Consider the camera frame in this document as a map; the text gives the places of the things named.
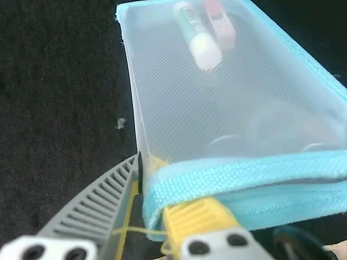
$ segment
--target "black fabric surface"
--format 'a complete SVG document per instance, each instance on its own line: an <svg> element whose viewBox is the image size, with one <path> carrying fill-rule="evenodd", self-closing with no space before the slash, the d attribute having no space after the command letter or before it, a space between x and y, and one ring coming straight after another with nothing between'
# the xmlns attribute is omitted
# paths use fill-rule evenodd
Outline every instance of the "black fabric surface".
<svg viewBox="0 0 347 260"><path fill-rule="evenodd" d="M347 85L345 1L255 2ZM136 152L116 2L2 3L0 244L38 232L92 180ZM122 130L118 118L127 119ZM303 225L325 243L338 242L347 224L346 215L315 221Z"/></svg>

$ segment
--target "glue stick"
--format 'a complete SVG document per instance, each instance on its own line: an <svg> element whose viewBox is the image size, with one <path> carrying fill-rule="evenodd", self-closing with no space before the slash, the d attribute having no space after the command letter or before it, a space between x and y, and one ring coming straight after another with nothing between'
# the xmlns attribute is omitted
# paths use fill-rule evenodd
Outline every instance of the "glue stick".
<svg viewBox="0 0 347 260"><path fill-rule="evenodd" d="M174 14L199 69L213 70L217 67L222 61L222 51L192 5L187 1L178 2L174 6Z"/></svg>
<svg viewBox="0 0 347 260"><path fill-rule="evenodd" d="M223 51L235 47L235 28L228 18L220 0L205 0L205 11L215 31L217 43Z"/></svg>

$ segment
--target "white cap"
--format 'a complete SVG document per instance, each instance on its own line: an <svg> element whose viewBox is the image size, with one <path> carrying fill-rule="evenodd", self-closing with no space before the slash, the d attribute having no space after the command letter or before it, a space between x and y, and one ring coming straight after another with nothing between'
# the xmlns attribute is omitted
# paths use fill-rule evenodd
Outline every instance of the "white cap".
<svg viewBox="0 0 347 260"><path fill-rule="evenodd" d="M222 62L222 51L207 33L196 35L191 39L189 47L199 69L213 70Z"/></svg>

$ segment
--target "screw hole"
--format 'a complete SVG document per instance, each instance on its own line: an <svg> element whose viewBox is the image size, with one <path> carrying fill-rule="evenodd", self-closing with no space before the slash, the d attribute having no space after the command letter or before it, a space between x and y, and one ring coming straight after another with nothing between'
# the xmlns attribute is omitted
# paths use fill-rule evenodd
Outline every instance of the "screw hole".
<svg viewBox="0 0 347 260"><path fill-rule="evenodd" d="M189 252L192 255L205 255L210 251L210 247L201 241L193 241L189 245Z"/></svg>
<svg viewBox="0 0 347 260"><path fill-rule="evenodd" d="M86 259L87 252L82 248L75 248L67 253L65 260L84 260Z"/></svg>
<svg viewBox="0 0 347 260"><path fill-rule="evenodd" d="M228 244L231 246L245 246L247 245L247 240L240 236L240 235L236 235L236 234L231 234L228 236L227 238Z"/></svg>
<svg viewBox="0 0 347 260"><path fill-rule="evenodd" d="M34 245L28 248L24 255L23 260L37 260L39 259L44 252L44 247L41 245Z"/></svg>

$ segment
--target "yellow string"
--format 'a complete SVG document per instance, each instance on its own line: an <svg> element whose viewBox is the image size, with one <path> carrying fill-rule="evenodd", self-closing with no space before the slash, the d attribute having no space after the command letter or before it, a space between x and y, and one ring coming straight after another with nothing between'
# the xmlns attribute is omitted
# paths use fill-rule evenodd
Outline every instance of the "yellow string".
<svg viewBox="0 0 347 260"><path fill-rule="evenodd" d="M160 251L163 255L173 255L174 254L174 251L173 250L170 250L168 249L169 245L169 241L165 240L163 243L162 243L162 246L160 247Z"/></svg>
<svg viewBox="0 0 347 260"><path fill-rule="evenodd" d="M114 229L112 230L112 235L118 235L124 232L139 232L139 233L144 233L144 234L152 234L152 235L167 235L167 231L159 231L159 230L150 230L150 229L145 229L143 227L138 227L138 226L124 226L121 227L120 229ZM160 247L160 251L163 255L173 255L174 254L174 249L168 249L169 241L165 240L162 243L162 246Z"/></svg>
<svg viewBox="0 0 347 260"><path fill-rule="evenodd" d="M138 227L138 226L125 226L121 227L120 229L114 229L112 230L113 235L118 235L124 232L139 232L139 233L144 233L144 234L152 234L152 235L167 235L168 233L166 231L159 231L159 230L150 230L150 229L145 229L143 227Z"/></svg>

